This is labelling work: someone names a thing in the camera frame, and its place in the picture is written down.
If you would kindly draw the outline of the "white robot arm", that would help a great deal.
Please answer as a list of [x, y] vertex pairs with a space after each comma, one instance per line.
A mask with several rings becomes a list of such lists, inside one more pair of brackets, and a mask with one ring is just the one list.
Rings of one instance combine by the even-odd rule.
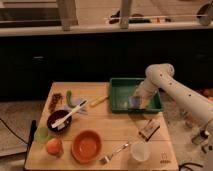
[[210, 133], [209, 145], [213, 147], [213, 102], [173, 78], [171, 64], [153, 64], [145, 70], [146, 78], [137, 86], [134, 96], [139, 96], [140, 107], [146, 108], [161, 88], [179, 105], [189, 111]]

